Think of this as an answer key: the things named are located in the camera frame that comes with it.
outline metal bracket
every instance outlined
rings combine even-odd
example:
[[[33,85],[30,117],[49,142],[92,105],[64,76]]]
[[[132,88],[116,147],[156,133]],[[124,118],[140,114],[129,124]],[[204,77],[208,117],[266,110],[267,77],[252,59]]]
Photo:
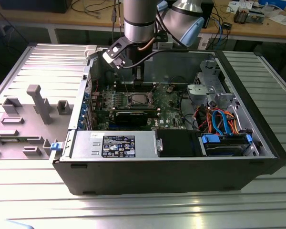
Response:
[[[162,139],[157,139],[156,140],[156,147],[157,147],[157,151],[158,152],[162,152],[163,151],[163,144],[162,144]]]

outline blue latch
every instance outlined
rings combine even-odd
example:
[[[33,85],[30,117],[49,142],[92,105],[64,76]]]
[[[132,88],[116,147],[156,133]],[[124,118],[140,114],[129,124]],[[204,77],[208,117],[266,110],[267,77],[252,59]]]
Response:
[[[247,138],[248,142],[251,144],[253,141],[251,135],[246,135],[246,138]]]
[[[202,142],[205,143],[220,143],[220,138],[218,135],[203,135]]]
[[[61,150],[63,150],[64,144],[65,144],[65,142],[52,143],[51,146],[50,146],[50,149],[51,150],[61,151]]]

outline connector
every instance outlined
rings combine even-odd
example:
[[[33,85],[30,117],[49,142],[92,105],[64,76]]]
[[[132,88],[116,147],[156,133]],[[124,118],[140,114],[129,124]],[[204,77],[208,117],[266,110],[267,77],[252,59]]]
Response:
[[[116,23],[116,8],[114,7],[111,14],[111,21]]]

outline warning label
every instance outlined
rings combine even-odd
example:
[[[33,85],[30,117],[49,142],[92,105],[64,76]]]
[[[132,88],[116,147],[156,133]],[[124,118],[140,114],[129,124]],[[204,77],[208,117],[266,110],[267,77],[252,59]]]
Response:
[[[135,157],[134,136],[104,136],[102,157]]]

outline black computer case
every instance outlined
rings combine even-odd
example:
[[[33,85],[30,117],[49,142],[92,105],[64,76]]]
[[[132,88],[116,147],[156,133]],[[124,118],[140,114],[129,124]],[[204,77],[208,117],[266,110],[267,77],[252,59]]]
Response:
[[[65,13],[72,0],[0,0],[4,10],[29,10]]]

